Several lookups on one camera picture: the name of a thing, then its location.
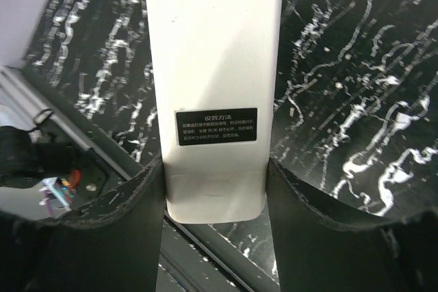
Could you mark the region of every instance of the black label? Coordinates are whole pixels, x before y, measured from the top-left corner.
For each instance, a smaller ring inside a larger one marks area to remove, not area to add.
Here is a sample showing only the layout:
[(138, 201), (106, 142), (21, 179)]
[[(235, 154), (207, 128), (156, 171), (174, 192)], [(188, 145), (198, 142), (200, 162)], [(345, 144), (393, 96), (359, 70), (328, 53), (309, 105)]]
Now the black label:
[(177, 112), (180, 146), (257, 140), (257, 109)]

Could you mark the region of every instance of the black marble surface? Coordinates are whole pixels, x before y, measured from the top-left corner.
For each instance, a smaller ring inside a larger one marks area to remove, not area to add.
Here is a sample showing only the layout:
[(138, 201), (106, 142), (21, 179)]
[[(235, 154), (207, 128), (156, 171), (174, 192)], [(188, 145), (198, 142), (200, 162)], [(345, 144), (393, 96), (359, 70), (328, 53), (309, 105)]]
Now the black marble surface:
[[(437, 205), (437, 0), (283, 2), (271, 155), (376, 215)], [(134, 159), (157, 154), (145, 0), (49, 0), (26, 62)], [(214, 227), (277, 280), (267, 212)]]

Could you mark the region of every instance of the black cable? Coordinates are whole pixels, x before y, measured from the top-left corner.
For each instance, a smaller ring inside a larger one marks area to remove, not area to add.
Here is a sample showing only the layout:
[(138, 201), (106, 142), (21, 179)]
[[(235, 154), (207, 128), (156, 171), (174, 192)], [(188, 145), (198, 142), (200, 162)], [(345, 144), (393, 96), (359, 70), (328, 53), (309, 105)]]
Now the black cable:
[[(37, 122), (36, 120), (39, 119), (39, 117), (41, 117), (43, 114), (49, 112), (49, 114), (47, 114), (47, 116), (45, 118), (43, 118), (40, 122)], [(28, 133), (33, 133), (34, 131), (41, 131), (41, 124), (43, 124), (44, 122), (46, 122), (48, 119), (50, 119), (50, 117), (53, 115), (53, 110), (52, 109), (43, 109), (42, 111), (38, 112), (38, 114), (36, 116), (34, 116), (34, 118), (32, 119), (32, 121), (35, 124), (35, 127), (31, 130), (28, 130)]]

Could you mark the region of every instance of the red wire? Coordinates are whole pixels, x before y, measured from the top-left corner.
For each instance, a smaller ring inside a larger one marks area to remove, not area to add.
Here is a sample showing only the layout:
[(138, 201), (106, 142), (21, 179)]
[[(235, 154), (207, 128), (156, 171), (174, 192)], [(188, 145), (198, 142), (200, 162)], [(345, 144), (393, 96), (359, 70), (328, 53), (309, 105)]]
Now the red wire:
[(81, 172), (79, 170), (72, 170), (70, 172), (70, 178), (68, 180), (68, 183), (70, 184), (71, 188), (73, 189), (76, 188), (80, 180), (81, 180)]

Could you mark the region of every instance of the white wall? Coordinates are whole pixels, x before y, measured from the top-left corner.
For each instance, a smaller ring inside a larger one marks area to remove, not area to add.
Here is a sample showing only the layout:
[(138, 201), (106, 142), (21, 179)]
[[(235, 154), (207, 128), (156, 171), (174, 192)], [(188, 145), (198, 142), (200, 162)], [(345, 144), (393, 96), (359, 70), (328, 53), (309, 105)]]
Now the white wall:
[(19, 68), (47, 0), (0, 0), (0, 65)]

